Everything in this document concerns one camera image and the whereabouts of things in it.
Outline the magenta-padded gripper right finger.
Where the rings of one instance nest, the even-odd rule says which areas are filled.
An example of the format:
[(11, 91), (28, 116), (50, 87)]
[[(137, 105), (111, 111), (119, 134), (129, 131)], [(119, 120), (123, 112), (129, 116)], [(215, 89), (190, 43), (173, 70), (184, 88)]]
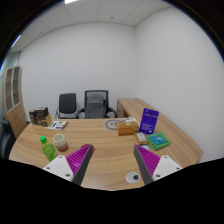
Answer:
[(182, 169), (168, 155), (159, 156), (139, 145), (134, 146), (134, 156), (145, 185)]

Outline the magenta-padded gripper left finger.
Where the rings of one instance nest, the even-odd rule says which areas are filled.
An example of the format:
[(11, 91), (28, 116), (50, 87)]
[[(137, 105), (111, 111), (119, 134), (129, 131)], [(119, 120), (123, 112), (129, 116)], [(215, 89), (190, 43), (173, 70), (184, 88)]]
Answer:
[(84, 145), (68, 156), (57, 156), (44, 167), (44, 170), (76, 185), (81, 185), (93, 153), (92, 144)]

